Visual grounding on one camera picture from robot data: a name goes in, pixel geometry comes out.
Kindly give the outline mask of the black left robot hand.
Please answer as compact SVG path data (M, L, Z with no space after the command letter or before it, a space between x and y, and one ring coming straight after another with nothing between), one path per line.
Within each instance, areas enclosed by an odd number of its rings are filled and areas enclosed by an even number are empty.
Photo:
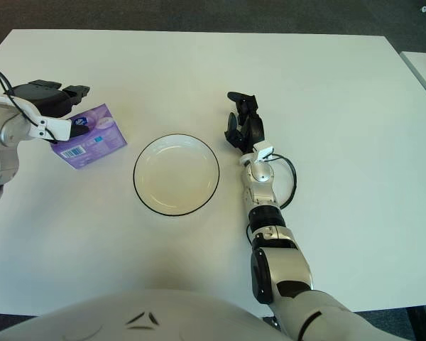
M19 113L9 123L9 131L20 140L45 139L54 144L86 134L65 117L88 95L90 87L34 80L10 90L13 107Z

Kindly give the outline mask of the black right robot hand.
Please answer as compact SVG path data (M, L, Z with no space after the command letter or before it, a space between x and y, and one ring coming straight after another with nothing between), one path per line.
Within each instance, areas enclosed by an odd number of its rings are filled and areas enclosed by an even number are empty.
M265 140L256 97L240 92L228 92L227 97L235 103L238 115L233 112L229 114L225 138L243 154L252 153L253 146Z

